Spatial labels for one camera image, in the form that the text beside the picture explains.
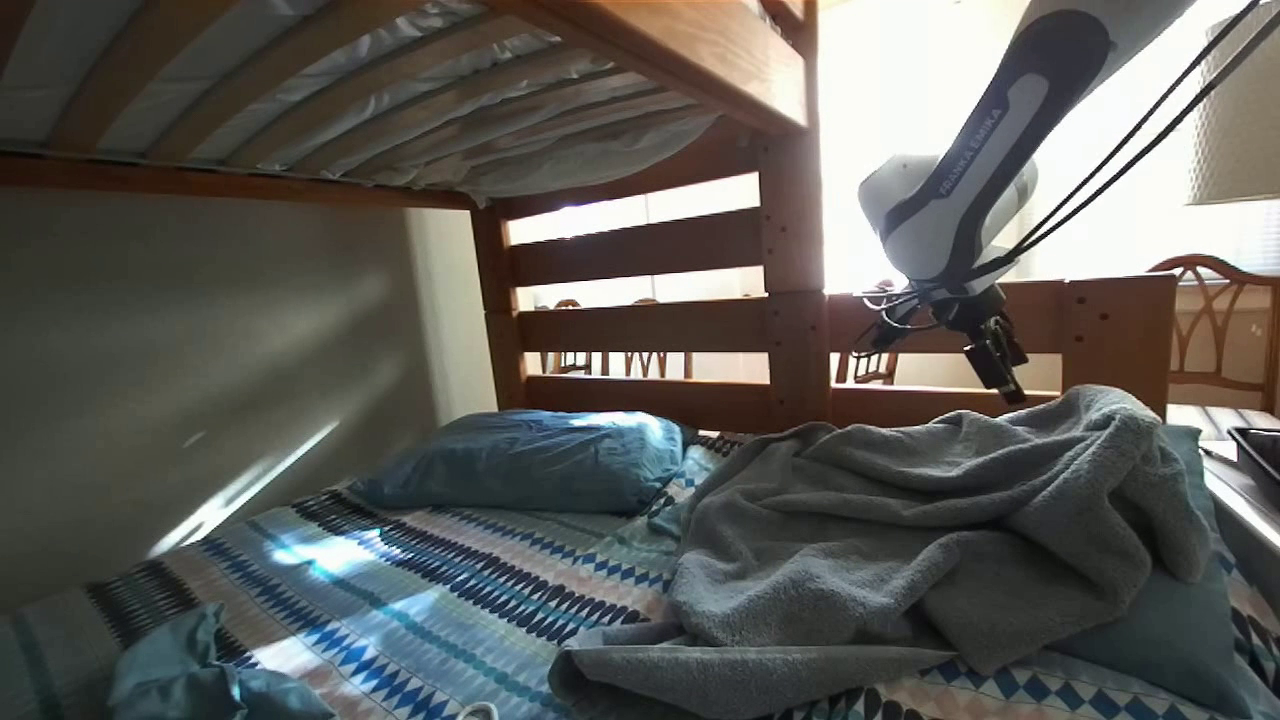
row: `blue pillow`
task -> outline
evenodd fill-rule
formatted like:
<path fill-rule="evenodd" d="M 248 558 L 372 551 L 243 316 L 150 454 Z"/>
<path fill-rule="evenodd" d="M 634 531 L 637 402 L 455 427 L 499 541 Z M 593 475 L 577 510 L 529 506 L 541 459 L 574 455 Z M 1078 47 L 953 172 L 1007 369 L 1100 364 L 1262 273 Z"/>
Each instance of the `blue pillow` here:
<path fill-rule="evenodd" d="M 649 414 L 481 414 L 446 424 L 354 498 L 384 510 L 642 513 L 686 464 L 686 427 Z"/>
<path fill-rule="evenodd" d="M 1163 427 L 1162 448 L 1169 454 L 1169 459 L 1180 464 L 1184 481 L 1169 492 L 1190 492 L 1216 551 L 1228 551 L 1228 543 L 1216 531 L 1212 498 L 1205 488 L 1200 434 Z M 1190 585 L 1154 570 L 1148 590 L 1133 600 L 1133 609 L 1122 620 L 1073 637 L 1057 648 L 1063 656 L 1082 656 L 1140 675 L 1223 716 L 1280 714 L 1278 696 L 1235 656 L 1228 585 L 1216 559 Z"/>

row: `bed sheet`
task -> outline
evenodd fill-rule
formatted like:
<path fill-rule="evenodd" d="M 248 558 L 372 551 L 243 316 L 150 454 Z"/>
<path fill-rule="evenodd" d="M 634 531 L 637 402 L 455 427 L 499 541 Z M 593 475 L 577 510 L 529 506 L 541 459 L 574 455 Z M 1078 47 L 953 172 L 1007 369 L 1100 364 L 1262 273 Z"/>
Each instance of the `bed sheet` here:
<path fill-rule="evenodd" d="M 565 716 L 547 687 L 580 628 L 663 609 L 670 513 L 410 513 L 346 492 L 233 524 L 118 579 L 0 615 L 0 716 L 105 716 L 112 670 L 150 628 L 223 609 L 227 661 L 303 680 L 338 716 Z M 1278 615 L 1233 571 L 1235 648 L 1278 687 Z M 1032 656 L 994 675 L 962 661 L 785 714 L 817 716 L 1208 716 L 1154 685 Z"/>

